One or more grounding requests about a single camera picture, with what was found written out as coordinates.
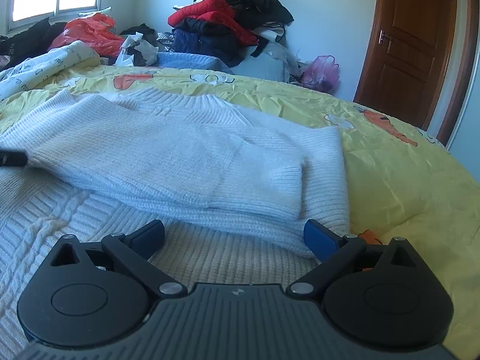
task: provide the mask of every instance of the window frame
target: window frame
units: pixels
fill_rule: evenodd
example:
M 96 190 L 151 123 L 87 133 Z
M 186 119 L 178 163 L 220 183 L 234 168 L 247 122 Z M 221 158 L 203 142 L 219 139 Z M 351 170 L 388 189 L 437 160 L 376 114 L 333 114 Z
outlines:
M 7 15 L 7 33 L 17 32 L 19 30 L 26 29 L 35 24 L 37 21 L 43 20 L 46 17 L 52 17 L 52 23 L 55 23 L 57 21 L 69 21 L 78 17 L 76 15 L 77 13 L 95 12 L 101 7 L 100 0 L 95 0 L 95 5 L 93 5 L 92 7 L 80 7 L 60 10 L 59 1 L 60 0 L 57 0 L 57 5 L 54 12 L 43 13 L 41 15 L 26 17 L 25 19 L 14 21 L 13 14 L 15 0 L 9 0 Z

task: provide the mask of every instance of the ribbed knit fabric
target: ribbed knit fabric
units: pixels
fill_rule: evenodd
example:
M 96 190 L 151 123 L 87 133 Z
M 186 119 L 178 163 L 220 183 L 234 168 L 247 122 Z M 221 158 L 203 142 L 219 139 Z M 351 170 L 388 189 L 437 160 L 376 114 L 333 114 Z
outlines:
M 227 132 L 249 130 L 246 139 L 251 144 L 260 142 L 256 126 L 267 119 L 270 133 L 265 128 L 261 131 L 268 134 L 265 146 L 272 150 L 278 149 L 275 137 L 279 131 L 296 127 L 279 118 L 265 119 L 261 112 L 230 106 L 214 96 L 188 98 L 153 89 L 105 96 L 115 107 L 156 115 L 171 123 L 188 120 L 214 124 L 226 120 Z M 35 125 L 25 123 L 30 116 L 1 136 L 0 146 L 18 147 L 20 141 L 11 137 L 20 139 L 22 132 L 33 134 Z M 315 218 L 339 234 L 349 228 L 339 136 L 334 129 L 322 130 L 325 135 L 320 137 L 305 128 L 288 138 L 305 155 L 301 219 L 295 221 L 223 209 L 176 208 L 169 202 L 165 202 L 166 209 L 155 211 L 145 205 L 149 211 L 139 210 L 114 196 L 74 187 L 42 169 L 0 168 L 0 357 L 12 359 L 26 343 L 16 318 L 18 298 L 64 234 L 91 242 L 116 231 L 129 234 L 153 219 L 161 219 L 166 242 L 152 263 L 189 287 L 194 282 L 287 285 L 313 269 L 318 261 L 302 257 L 311 256 L 302 239 L 305 221 Z M 112 139 L 103 137 L 105 145 Z M 83 150 L 85 140 L 79 144 L 78 150 Z M 105 166 L 113 167 L 114 161 L 109 160 Z
M 94 190 L 174 220 L 260 237 L 304 257 L 312 256 L 303 243 L 303 226 L 308 219 L 316 219 L 341 235 L 348 232 L 347 185 L 340 135 L 335 127 L 316 130 L 302 127 L 227 104 L 214 96 L 206 99 L 203 108 L 196 108 L 199 105 L 203 102 L 198 99 L 153 88 L 123 92 L 116 98 L 110 96 L 110 100 L 99 95 L 74 99 L 68 91 L 62 91 L 2 135 L 0 146 L 27 149 L 33 165 L 48 169 L 75 187 Z M 196 115 L 198 120 L 207 119 L 215 124 L 177 124 L 170 120 L 170 113 L 177 119 L 182 118 L 182 113 L 185 119 Z M 225 122 L 232 119 L 237 124 L 231 126 Z M 156 124 L 161 125 L 159 134 L 155 134 Z M 161 134 L 166 130 L 164 126 L 170 126 L 176 133 L 176 137 L 169 138 L 171 151 L 160 150 L 165 147 L 160 143 L 164 139 Z M 215 165 L 211 157 L 218 153 L 211 150 L 209 140 L 222 141 L 215 140 L 209 132 L 203 135 L 209 140 L 195 140 L 193 144 L 185 136 L 195 137 L 183 134 L 188 126 L 218 128 L 217 134 L 233 137 L 235 142 L 241 139 L 248 145 L 237 145 L 236 152 L 227 155 L 229 159 L 236 155 L 237 160 L 220 169 L 222 174 L 218 176 L 206 166 L 209 162 Z M 188 153 L 199 144 L 200 150 L 195 152 L 203 156 L 203 163 Z M 182 153 L 188 161 L 178 161 Z M 255 167 L 248 163 L 252 153 L 257 157 Z M 289 162 L 289 158 L 297 158 L 299 153 L 303 157 L 301 192 L 295 180 L 294 167 L 298 163 Z M 284 193 L 263 201 L 261 196 L 266 193 L 262 193 L 265 184 L 261 178 L 269 180 L 268 189 L 273 194 Z M 184 199 L 184 204 L 180 204 L 178 197 L 182 196 L 178 192 L 192 186 L 198 188 L 192 191 L 202 191 L 205 187 L 215 208 L 202 207 L 198 200 Z M 292 211 L 276 214 L 275 203 L 281 207 L 279 196 L 285 197 L 288 192 L 301 201 L 295 220 L 286 220 L 293 216 Z
M 118 200 L 79 190 L 40 169 L 0 168 L 0 358 L 11 360 L 27 343 L 16 316 L 21 292 L 55 242 L 75 234 L 94 242 L 129 234 L 161 219 L 166 240 L 152 263 L 188 287 L 194 282 L 281 283 L 313 269 L 257 237 L 214 231 L 136 210 Z

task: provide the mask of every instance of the blue blanket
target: blue blanket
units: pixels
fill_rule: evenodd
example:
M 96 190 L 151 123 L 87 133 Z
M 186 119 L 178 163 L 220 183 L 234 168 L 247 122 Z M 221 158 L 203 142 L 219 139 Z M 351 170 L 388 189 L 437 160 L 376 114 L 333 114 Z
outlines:
M 220 59 L 208 55 L 187 54 L 186 52 L 159 52 L 152 66 L 175 69 L 202 69 L 233 74 Z

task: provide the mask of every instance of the orange plastic bag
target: orange plastic bag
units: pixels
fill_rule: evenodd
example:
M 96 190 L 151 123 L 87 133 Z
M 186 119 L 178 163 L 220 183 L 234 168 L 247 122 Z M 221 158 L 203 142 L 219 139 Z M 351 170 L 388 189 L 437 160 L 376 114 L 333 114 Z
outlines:
M 54 39 L 49 50 L 82 41 L 101 56 L 116 57 L 120 54 L 120 46 L 125 39 L 110 32 L 114 25 L 114 19 L 102 13 L 73 19 Z

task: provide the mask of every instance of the door panel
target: door panel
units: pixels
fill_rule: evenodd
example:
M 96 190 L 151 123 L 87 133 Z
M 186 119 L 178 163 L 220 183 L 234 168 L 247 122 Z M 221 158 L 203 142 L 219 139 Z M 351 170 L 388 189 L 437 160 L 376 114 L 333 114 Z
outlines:
M 456 13 L 457 0 L 377 1 L 377 42 L 370 41 L 355 101 L 426 128 L 445 77 Z M 379 44 L 381 30 L 387 37 Z

